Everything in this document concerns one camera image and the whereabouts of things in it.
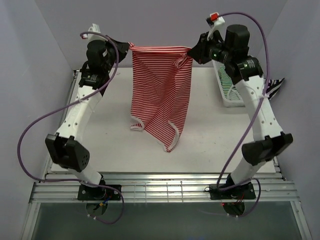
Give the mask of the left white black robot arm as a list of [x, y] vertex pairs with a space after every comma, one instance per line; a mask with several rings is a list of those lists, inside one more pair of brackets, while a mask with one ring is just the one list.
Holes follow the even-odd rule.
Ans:
[[68, 170], [89, 187], [88, 193], [100, 200], [106, 195], [103, 176], [90, 164], [90, 152], [82, 144], [89, 119], [110, 82], [110, 71], [128, 54], [130, 44], [112, 40], [93, 40], [87, 44], [87, 60], [79, 71], [80, 81], [76, 104], [69, 107], [67, 115], [55, 134], [48, 134], [45, 144], [52, 162]]

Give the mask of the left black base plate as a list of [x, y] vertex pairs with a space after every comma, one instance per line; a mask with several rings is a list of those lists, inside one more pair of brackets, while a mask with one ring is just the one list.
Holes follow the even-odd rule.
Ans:
[[120, 184], [111, 184], [108, 187], [113, 188], [103, 188], [103, 187], [90, 187], [81, 184], [78, 189], [77, 200], [79, 201], [103, 201], [110, 199], [112, 201], [119, 201], [121, 199], [119, 192], [122, 191], [122, 186]]

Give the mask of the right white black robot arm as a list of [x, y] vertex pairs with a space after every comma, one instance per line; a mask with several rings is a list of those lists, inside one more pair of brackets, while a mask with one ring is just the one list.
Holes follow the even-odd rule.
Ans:
[[291, 133], [284, 133], [264, 91], [267, 83], [257, 58], [250, 56], [250, 32], [241, 24], [229, 25], [225, 37], [217, 26], [201, 34], [198, 43], [188, 51], [188, 56], [199, 64], [220, 62], [241, 96], [250, 119], [253, 141], [237, 147], [242, 159], [228, 177], [223, 189], [237, 199], [244, 193], [244, 184], [267, 162], [281, 154], [292, 142]]

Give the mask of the red white striped tank top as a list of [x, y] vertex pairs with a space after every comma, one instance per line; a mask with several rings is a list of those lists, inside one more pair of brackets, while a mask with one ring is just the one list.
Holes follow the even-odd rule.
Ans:
[[186, 46], [136, 46], [132, 52], [131, 130], [153, 136], [171, 152], [185, 127], [193, 59]]

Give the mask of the white plastic basket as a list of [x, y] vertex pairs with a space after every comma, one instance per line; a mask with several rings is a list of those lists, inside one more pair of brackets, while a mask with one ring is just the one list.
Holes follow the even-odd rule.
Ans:
[[226, 73], [225, 65], [212, 60], [215, 76], [222, 96], [223, 105], [227, 108], [243, 107], [244, 102], [232, 79]]

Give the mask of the aluminium frame rail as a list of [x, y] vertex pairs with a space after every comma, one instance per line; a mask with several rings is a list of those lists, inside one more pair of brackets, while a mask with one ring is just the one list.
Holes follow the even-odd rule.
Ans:
[[[218, 174], [149, 174], [103, 173], [107, 184], [122, 186], [127, 203], [205, 203], [210, 195], [205, 189], [215, 184]], [[280, 172], [259, 173], [253, 181], [262, 202], [298, 202], [300, 197], [292, 181], [282, 179]], [[76, 202], [79, 184], [70, 182], [35, 183], [31, 192], [32, 203]]]

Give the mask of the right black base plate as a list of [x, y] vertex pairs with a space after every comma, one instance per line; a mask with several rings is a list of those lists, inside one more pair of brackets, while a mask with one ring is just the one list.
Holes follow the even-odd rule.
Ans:
[[211, 200], [254, 200], [256, 198], [251, 182], [225, 191], [218, 190], [215, 184], [210, 184], [204, 192], [209, 193]]

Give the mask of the black white striped tank top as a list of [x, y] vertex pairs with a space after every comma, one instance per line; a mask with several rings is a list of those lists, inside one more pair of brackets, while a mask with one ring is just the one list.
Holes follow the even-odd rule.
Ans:
[[266, 90], [266, 95], [269, 100], [271, 100], [277, 94], [285, 80], [285, 78], [269, 80]]

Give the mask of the green white striped tank top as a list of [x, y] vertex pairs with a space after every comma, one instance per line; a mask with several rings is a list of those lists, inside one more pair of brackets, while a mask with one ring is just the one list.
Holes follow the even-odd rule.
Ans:
[[236, 87], [233, 85], [232, 79], [226, 73], [226, 68], [224, 65], [221, 65], [218, 69], [218, 76], [220, 84], [222, 87], [222, 92], [224, 97], [229, 101], [240, 101], [241, 96], [237, 91]]

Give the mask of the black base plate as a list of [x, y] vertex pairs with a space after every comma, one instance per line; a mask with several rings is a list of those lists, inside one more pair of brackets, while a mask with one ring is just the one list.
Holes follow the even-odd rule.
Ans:
[[90, 187], [81, 184], [78, 189], [77, 200], [79, 201], [103, 201], [110, 199], [112, 201], [119, 201], [121, 199], [119, 192], [122, 191], [122, 186], [120, 184], [111, 184], [108, 187], [113, 188], [103, 188], [103, 187]]
[[225, 191], [218, 190], [215, 184], [210, 184], [204, 192], [209, 193], [211, 200], [254, 200], [256, 198], [251, 182]]

